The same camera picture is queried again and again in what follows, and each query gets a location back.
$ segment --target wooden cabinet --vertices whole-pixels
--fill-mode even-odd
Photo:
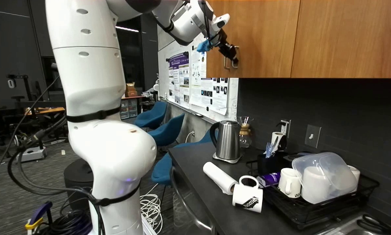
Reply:
[[[208,77],[391,78],[391,0],[209,0],[229,13],[239,69],[213,50]]]
[[[293,77],[391,78],[391,0],[301,0]]]
[[[224,68],[217,48],[208,52],[207,77],[290,77],[299,0],[209,0],[216,16],[230,14],[224,27],[239,46],[239,68]]]

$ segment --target black cable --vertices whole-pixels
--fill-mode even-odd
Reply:
[[[46,90],[44,90],[44,91],[35,99],[35,102],[34,102],[34,103],[31,104],[31,107],[30,107],[31,110],[37,106],[37,103],[39,102],[39,99],[43,98],[43,95],[44,95],[46,93],[48,93],[50,87],[54,86],[54,84],[56,82],[56,80],[58,80],[58,78],[55,78],[55,80],[46,87]],[[24,120],[26,119],[26,116],[27,116],[27,114],[25,112],[24,116],[22,116],[22,119],[21,119],[21,120],[18,121],[18,124],[16,125],[16,128],[14,128],[12,136],[10,136],[9,144],[8,144],[8,146],[5,148],[4,153],[1,154],[1,158],[0,158],[0,166],[3,165],[3,161],[4,161],[5,155],[8,154],[10,146],[12,146],[12,144],[13,144],[16,132],[20,129],[20,127],[21,127],[21,124],[24,123]]]
[[[30,106],[30,110],[34,110],[37,103],[41,101],[41,98],[43,98],[43,95],[50,90],[51,86],[55,85],[55,82],[58,81],[58,77],[46,87],[46,90],[35,99],[35,102]],[[1,158],[0,158],[0,166],[3,165],[3,161],[5,158],[5,155],[8,154],[12,144],[13,144],[13,140],[14,140],[14,136],[16,133],[18,132],[21,124],[24,123],[24,120],[26,119],[27,116],[27,112],[24,114],[22,119],[18,121],[18,124],[14,127],[14,131],[10,136],[10,140],[9,140],[9,144],[8,146],[5,148],[4,153],[1,154]],[[30,192],[30,193],[34,193],[34,195],[41,195],[41,196],[54,196],[54,195],[59,195],[59,193],[63,193],[63,192],[67,192],[67,191],[71,191],[71,192],[78,192],[78,193],[85,193],[89,198],[89,201],[93,204],[95,212],[97,212],[97,215],[98,215],[98,223],[99,223],[99,231],[98,234],[102,235],[105,234],[105,226],[103,226],[103,221],[102,221],[102,214],[101,214],[101,209],[99,209],[99,205],[97,205],[97,200],[93,197],[93,195],[88,193],[88,192],[81,192],[80,189],[75,189],[75,188],[50,188],[50,187],[38,187],[37,184],[33,184],[35,185],[37,188],[41,188],[41,189],[47,189],[47,191],[56,191],[56,192],[52,192],[52,193],[43,193],[43,192],[38,192],[38,191],[34,191],[31,188],[27,188],[25,184],[20,183],[16,176],[13,175],[13,171],[12,171],[12,165],[13,165],[13,161],[16,158],[16,155],[18,155],[20,158],[20,162],[21,162],[21,158],[22,158],[22,151],[17,151],[14,155],[10,157],[10,161],[9,161],[9,165],[8,165],[8,174],[12,179],[12,181],[14,184],[17,184],[20,188]]]
[[[88,235],[90,231],[90,218],[82,212],[60,215],[46,227],[39,227],[39,235]]]
[[[89,193],[88,191],[85,191],[85,189],[82,189],[82,188],[52,188],[52,187],[44,187],[44,185],[38,185],[38,184],[35,184],[34,181],[31,181],[31,180],[26,176],[26,174],[25,174],[25,171],[24,171],[24,167],[22,167],[22,154],[24,154],[22,151],[18,154],[17,163],[18,163],[18,170],[20,170],[20,172],[21,172],[24,180],[25,180],[27,184],[30,184],[30,185],[34,187],[34,188],[39,188],[39,189],[56,191],[56,192],[54,192],[54,195],[60,195],[60,193],[63,193],[63,192],[77,192],[77,193],[82,193],[82,195],[85,195],[86,198],[92,202],[92,205],[93,205],[93,208],[94,208],[94,210],[95,210],[95,213],[97,213],[97,215],[98,215],[98,223],[99,223],[99,231],[98,231],[98,234],[99,234],[99,235],[105,234],[105,225],[103,225],[103,221],[102,221],[101,206],[98,205],[98,200],[97,200],[92,193]],[[25,191],[27,191],[27,192],[31,192],[31,193],[35,193],[35,195],[43,195],[43,196],[47,196],[47,195],[44,195],[44,193],[42,193],[42,192],[37,192],[37,191],[34,191],[34,189],[31,189],[31,188],[27,188],[25,184],[21,184],[21,183],[14,178],[14,175],[13,175],[13,172],[12,172],[13,159],[14,159],[14,157],[10,158],[9,165],[8,165],[8,171],[9,171],[9,176],[10,176],[10,179],[12,179],[18,187],[21,187],[22,189],[25,189]]]
[[[48,136],[51,132],[54,132],[55,129],[58,129],[59,127],[61,127],[67,120],[67,116],[61,116],[56,123],[54,123],[51,127],[48,127],[47,129],[39,129],[38,132],[35,132],[34,134],[30,134],[25,144],[22,144],[22,148],[30,148],[34,146],[39,142],[39,140],[42,140],[44,136]]]

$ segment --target kettle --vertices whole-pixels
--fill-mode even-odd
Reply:
[[[237,163],[239,161],[238,150],[238,132],[241,127],[237,121],[222,120],[214,123],[211,127],[209,134],[212,144],[216,146],[216,153],[212,155],[214,159],[220,159],[228,163]]]

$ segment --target black countertop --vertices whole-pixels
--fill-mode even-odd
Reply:
[[[318,234],[323,227],[311,227],[298,231],[290,226],[282,215],[272,208],[263,206],[262,213],[247,212],[231,206],[231,196],[224,195],[221,189],[203,172],[205,162],[212,162],[235,180],[242,175],[251,174],[246,162],[255,159],[258,153],[246,151],[237,165],[225,163],[212,158],[214,146],[212,144],[175,148],[170,150],[174,166],[180,171],[183,180],[200,200],[207,214],[221,235],[263,235],[284,234],[302,235]]]

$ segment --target office chair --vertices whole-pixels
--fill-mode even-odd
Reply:
[[[180,133],[183,118],[184,114],[175,116],[157,129],[148,132],[154,138],[157,148],[166,148],[177,140]]]
[[[211,132],[211,129],[197,142],[184,142],[184,144],[177,145],[174,148],[187,148],[187,146],[192,146],[192,145],[211,142],[212,140],[211,140],[209,132]],[[165,197],[166,187],[171,185],[171,179],[170,179],[171,167],[173,167],[173,162],[171,162],[171,157],[169,153],[166,153],[153,167],[152,181],[156,185],[158,185],[158,184],[163,185],[161,201]]]
[[[140,128],[156,129],[162,123],[167,110],[167,102],[158,101],[152,110],[141,112],[133,121]]]

